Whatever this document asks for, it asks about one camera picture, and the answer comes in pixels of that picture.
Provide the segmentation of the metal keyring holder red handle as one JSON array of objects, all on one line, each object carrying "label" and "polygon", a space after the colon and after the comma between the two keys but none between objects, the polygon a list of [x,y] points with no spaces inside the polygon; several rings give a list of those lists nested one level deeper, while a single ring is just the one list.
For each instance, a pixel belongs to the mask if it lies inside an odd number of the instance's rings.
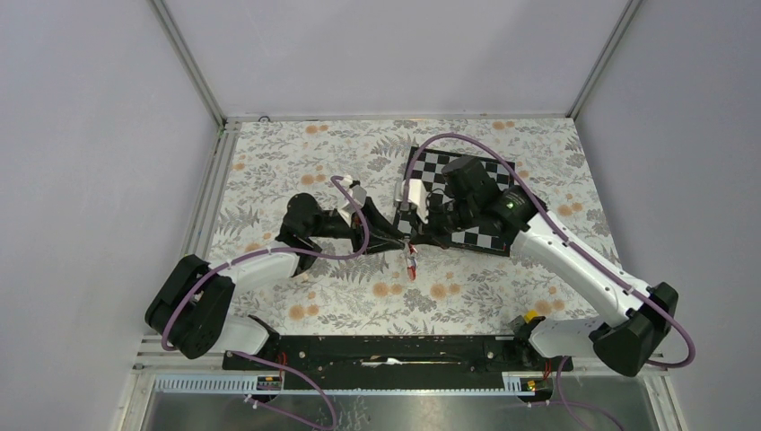
[{"label": "metal keyring holder red handle", "polygon": [[403,256],[407,266],[407,276],[410,281],[417,278],[417,250],[411,242],[405,242]]}]

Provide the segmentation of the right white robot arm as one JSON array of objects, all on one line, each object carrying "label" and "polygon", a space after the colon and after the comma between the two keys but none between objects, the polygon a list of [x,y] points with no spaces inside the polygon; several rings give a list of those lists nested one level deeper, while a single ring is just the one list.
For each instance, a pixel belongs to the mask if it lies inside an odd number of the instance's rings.
[{"label": "right white robot arm", "polygon": [[634,377],[676,322],[678,292],[652,286],[602,257],[573,234],[522,180],[499,185],[473,156],[451,160],[436,171],[428,163],[416,175],[407,167],[399,201],[415,215],[416,240],[447,239],[477,228],[510,252],[536,260],[573,288],[596,312],[589,319],[533,318],[514,349],[523,368],[536,370],[550,357],[595,356],[612,371]]}]

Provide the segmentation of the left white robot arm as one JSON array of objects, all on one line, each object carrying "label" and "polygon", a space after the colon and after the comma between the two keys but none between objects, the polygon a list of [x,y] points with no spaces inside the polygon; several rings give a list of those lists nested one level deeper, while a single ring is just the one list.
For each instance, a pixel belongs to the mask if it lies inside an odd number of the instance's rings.
[{"label": "left white robot arm", "polygon": [[353,257],[403,249],[403,233],[370,198],[359,202],[359,208],[345,203],[325,210],[315,197],[300,193],[288,201],[280,233],[269,247],[217,268],[194,254],[182,258],[147,307],[145,323],[188,359],[242,352],[256,368],[270,367],[278,357],[271,339],[275,333],[254,316],[229,316],[234,294],[285,281],[325,259],[315,238],[348,240]]}]

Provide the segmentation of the floral patterned table mat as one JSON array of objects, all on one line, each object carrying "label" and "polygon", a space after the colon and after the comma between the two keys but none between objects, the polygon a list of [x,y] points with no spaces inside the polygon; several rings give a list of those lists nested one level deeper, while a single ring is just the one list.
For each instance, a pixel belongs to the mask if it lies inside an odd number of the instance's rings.
[{"label": "floral patterned table mat", "polygon": [[[330,209],[334,175],[359,180],[387,218],[409,150],[420,144],[460,154],[486,145],[515,166],[560,220],[617,262],[590,168],[570,119],[426,119],[248,122],[229,162],[207,257],[219,264],[260,249],[280,230],[288,200],[306,192]],[[500,334],[535,311],[556,320],[593,308],[559,277],[521,255],[508,258],[421,246],[410,281],[403,253],[351,258],[347,241],[322,239],[328,258],[292,278],[236,293],[229,312],[260,318],[287,335]]]}]

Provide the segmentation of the black white chessboard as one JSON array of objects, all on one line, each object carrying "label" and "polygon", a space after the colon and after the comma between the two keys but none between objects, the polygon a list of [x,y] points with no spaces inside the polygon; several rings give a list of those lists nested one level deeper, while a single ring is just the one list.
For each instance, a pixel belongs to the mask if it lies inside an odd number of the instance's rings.
[{"label": "black white chessboard", "polygon": [[395,208],[393,225],[414,245],[462,249],[507,257],[507,232],[489,220],[486,210],[515,185],[514,178],[492,158],[426,148],[409,150],[409,198],[420,207]]}]

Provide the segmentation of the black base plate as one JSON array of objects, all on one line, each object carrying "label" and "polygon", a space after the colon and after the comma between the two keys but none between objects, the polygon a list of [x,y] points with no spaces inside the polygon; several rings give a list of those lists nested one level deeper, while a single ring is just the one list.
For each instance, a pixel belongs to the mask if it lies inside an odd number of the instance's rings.
[{"label": "black base plate", "polygon": [[512,336],[285,336],[276,335],[258,352],[261,363],[229,354],[226,371],[265,371],[272,363],[318,376],[371,373],[443,374],[526,372],[542,378],[572,361],[542,357]]}]

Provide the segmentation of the aluminium frame rail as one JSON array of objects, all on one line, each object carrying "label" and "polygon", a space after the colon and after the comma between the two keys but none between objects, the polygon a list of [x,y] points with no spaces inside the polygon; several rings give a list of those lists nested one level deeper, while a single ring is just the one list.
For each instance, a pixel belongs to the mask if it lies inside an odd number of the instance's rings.
[{"label": "aluminium frame rail", "polygon": [[204,150],[202,175],[180,249],[182,255],[195,253],[204,257],[209,252],[214,237],[216,217],[229,174],[229,162],[232,160],[241,124],[236,120],[229,120],[229,116],[223,112],[169,3],[152,0],[148,5],[213,125],[213,138]]}]

